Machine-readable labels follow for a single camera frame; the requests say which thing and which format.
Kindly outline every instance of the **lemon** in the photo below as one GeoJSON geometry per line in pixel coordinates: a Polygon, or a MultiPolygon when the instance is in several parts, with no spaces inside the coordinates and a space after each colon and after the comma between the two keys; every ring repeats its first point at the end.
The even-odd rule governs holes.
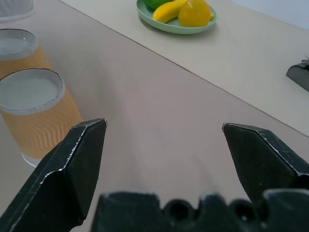
{"type": "Polygon", "coordinates": [[[188,0],[180,9],[178,20],[183,27],[203,27],[211,19],[211,9],[204,0],[188,0]]]}

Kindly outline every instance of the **toy fruit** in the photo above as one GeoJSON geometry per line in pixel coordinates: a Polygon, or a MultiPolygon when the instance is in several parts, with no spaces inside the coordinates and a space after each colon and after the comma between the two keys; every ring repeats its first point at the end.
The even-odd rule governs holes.
{"type": "Polygon", "coordinates": [[[186,0],[174,0],[164,3],[154,11],[153,20],[166,23],[173,18],[177,18],[185,2],[186,0]]]}
{"type": "Polygon", "coordinates": [[[180,9],[178,20],[183,27],[203,27],[211,18],[211,9],[204,0],[188,0],[180,9]]]}
{"type": "Polygon", "coordinates": [[[145,1],[146,6],[155,10],[159,6],[163,5],[164,3],[167,3],[172,0],[144,0],[144,1],[145,1]]]}

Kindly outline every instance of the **white table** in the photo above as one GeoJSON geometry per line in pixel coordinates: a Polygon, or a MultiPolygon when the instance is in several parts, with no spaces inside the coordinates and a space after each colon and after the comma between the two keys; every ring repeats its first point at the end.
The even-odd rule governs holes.
{"type": "Polygon", "coordinates": [[[309,93],[285,76],[309,56],[309,30],[231,0],[207,0],[216,25],[181,36],[142,23],[136,0],[62,1],[309,136],[309,93]]]}

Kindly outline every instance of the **green lime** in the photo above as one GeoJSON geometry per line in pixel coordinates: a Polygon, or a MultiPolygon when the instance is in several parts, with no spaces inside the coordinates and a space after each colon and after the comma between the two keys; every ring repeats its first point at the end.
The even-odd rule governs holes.
{"type": "Polygon", "coordinates": [[[145,1],[146,6],[155,10],[159,6],[163,5],[164,3],[167,3],[172,0],[144,0],[144,1],[145,1]]]}

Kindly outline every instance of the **orange cup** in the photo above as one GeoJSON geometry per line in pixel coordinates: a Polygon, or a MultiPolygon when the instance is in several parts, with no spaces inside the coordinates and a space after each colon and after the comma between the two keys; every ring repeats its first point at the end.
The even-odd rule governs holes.
{"type": "Polygon", "coordinates": [[[62,78],[50,69],[24,69],[1,79],[0,113],[34,167],[82,121],[62,78]]]}

